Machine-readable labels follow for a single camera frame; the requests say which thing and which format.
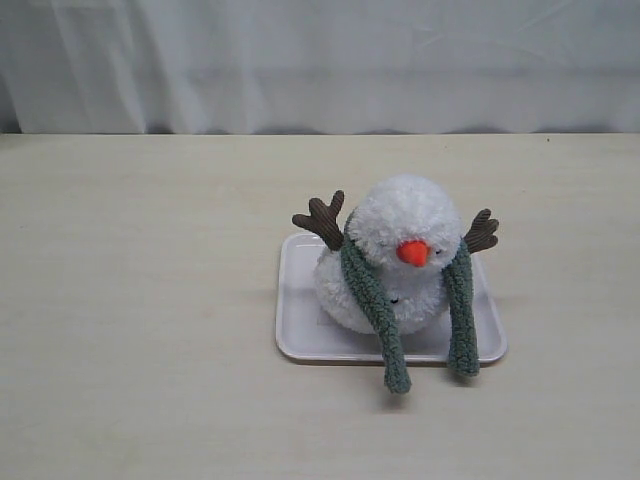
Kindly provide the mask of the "white plush snowman toy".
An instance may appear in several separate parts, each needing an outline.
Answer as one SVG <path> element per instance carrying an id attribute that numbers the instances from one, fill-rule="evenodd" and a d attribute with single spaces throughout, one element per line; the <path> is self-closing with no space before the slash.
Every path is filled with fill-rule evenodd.
<path id="1" fill-rule="evenodd" d="M 395 315 L 401 334 L 409 335 L 437 320 L 448 307 L 443 271 L 459 248 L 488 250 L 498 243 L 499 222 L 480 210 L 466 227 L 445 190 L 424 177 L 401 174 L 376 184 L 349 214 L 337 217 L 344 193 L 329 203 L 309 201 L 292 222 L 325 244 L 314 270 L 321 308 L 342 327 L 371 335 L 373 326 L 351 292 L 342 259 L 350 245 L 363 254 Z"/>

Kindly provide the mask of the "white plastic tray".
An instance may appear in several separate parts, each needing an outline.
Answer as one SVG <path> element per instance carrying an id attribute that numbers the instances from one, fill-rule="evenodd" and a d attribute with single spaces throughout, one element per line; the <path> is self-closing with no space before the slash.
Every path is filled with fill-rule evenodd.
<path id="1" fill-rule="evenodd" d="M 293 234 L 282 245 L 275 317 L 276 345 L 283 355 L 298 363 L 380 365 L 382 356 L 376 337 L 342 327 L 320 307 L 313 271 L 324 248 L 320 238 L 310 233 Z M 479 361 L 487 366 L 506 355 L 508 341 L 489 290 L 482 257 L 474 254 L 471 259 Z"/>

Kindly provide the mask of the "green fluffy scarf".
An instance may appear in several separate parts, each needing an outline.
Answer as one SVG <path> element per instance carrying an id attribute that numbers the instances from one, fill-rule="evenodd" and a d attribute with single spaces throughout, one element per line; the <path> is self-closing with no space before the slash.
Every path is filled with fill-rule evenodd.
<path id="1" fill-rule="evenodd" d="M 474 377 L 480 371 L 471 255 L 495 246 L 498 224 L 491 217 L 490 209 L 480 210 L 453 260 L 443 270 L 451 321 L 447 366 L 461 377 Z M 348 233 L 343 234 L 339 253 L 346 285 L 378 337 L 384 363 L 384 385 L 393 394 L 406 394 L 411 389 L 411 379 L 391 300 L 376 278 L 373 266 Z"/>

